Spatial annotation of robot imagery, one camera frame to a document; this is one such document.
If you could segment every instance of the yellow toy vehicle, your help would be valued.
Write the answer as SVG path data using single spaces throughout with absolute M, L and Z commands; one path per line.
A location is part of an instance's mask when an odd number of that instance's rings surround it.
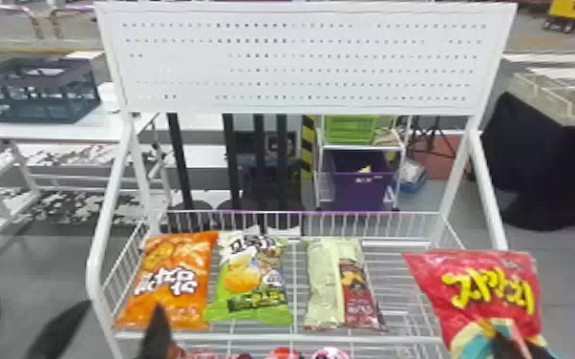
M 553 25 L 565 33 L 575 31 L 575 0 L 553 0 L 542 28 L 550 30 Z

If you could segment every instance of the green basket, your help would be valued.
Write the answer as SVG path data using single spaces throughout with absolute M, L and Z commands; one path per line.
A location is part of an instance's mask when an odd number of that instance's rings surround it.
M 329 143 L 371 144 L 378 119 L 373 115 L 325 116 L 326 138 Z

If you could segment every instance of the purple bin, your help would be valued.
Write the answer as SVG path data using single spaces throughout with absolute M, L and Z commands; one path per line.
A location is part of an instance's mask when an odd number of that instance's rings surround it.
M 328 151 L 336 211 L 379 211 L 394 172 L 382 151 Z M 370 173 L 358 173 L 371 166 Z

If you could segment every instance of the orange snack bag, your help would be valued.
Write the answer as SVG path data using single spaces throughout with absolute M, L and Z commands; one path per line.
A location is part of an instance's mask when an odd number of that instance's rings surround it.
M 207 329 L 209 262 L 218 231 L 161 234 L 145 244 L 144 259 L 115 327 L 145 329 L 157 303 L 172 329 Z

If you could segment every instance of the black plastic crate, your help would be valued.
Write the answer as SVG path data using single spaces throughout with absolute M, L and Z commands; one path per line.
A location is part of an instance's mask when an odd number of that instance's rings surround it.
M 99 103 L 89 60 L 0 63 L 0 122 L 74 123 Z

